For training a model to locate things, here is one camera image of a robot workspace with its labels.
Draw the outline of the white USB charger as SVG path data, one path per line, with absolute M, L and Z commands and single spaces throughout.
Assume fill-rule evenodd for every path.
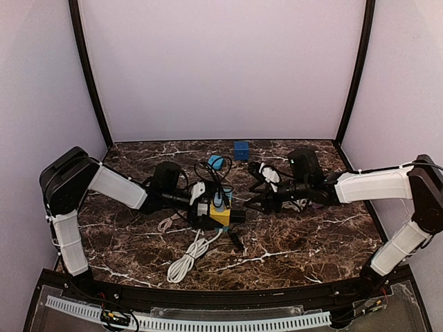
M 210 205 L 207 203 L 198 203 L 197 204 L 197 215 L 209 215 L 210 214 Z

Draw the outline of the light blue USB charger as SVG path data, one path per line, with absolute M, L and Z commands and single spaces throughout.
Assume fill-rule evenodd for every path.
M 224 207 L 223 195 L 220 192 L 215 193 L 213 198 L 213 205 L 216 209 Z

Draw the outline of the yellow cube plug adapter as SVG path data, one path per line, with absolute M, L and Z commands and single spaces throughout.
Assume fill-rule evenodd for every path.
M 213 203 L 210 204 L 210 217 L 217 222 L 221 223 L 223 226 L 230 225 L 230 213 L 231 208 L 221 208 L 215 207 Z

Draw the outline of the teal power strip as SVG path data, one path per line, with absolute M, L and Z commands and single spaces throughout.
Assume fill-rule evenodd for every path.
M 222 195 L 223 195 L 223 199 L 224 199 L 224 207 L 223 208 L 231 208 L 231 203 L 232 203 L 232 198 L 233 198 L 232 190 L 230 190 L 228 188 L 224 188 L 224 194 L 222 194 Z M 228 232 L 228 227 L 229 226 L 221 225 L 219 228 L 222 229 L 224 232 Z

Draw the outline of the black power adapter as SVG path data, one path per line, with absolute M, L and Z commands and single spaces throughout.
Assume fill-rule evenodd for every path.
M 228 235 L 234 246 L 239 250 L 244 250 L 244 244 L 239 239 L 239 236 L 235 232 L 235 228 L 238 225 L 245 223 L 246 212 L 243 210 L 232 210 L 229 219 Z

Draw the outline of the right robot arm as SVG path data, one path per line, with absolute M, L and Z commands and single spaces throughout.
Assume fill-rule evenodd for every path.
M 377 216 L 400 218 L 398 229 L 365 263 L 362 278 L 387 277 L 442 231 L 442 167 L 427 155 L 402 165 L 330 175 L 324 174 L 313 151 L 293 151 L 288 161 L 290 174 L 266 163 L 248 164 L 256 182 L 249 189 L 255 196 L 245 207 L 272 214 L 285 203 L 336 206 L 362 201 L 373 203 Z

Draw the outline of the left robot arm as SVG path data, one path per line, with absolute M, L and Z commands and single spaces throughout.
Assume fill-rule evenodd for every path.
M 212 230 L 222 225 L 210 216 L 210 186 L 199 181 L 191 190 L 178 186 L 184 172 L 173 162 L 162 162 L 153 176 L 138 183 L 73 147 L 40 175 L 46 218 L 67 273 L 73 277 L 89 270 L 78 225 L 78 211 L 89 191 L 105 195 L 127 207 L 150 215 L 163 209 L 183 210 L 194 229 Z

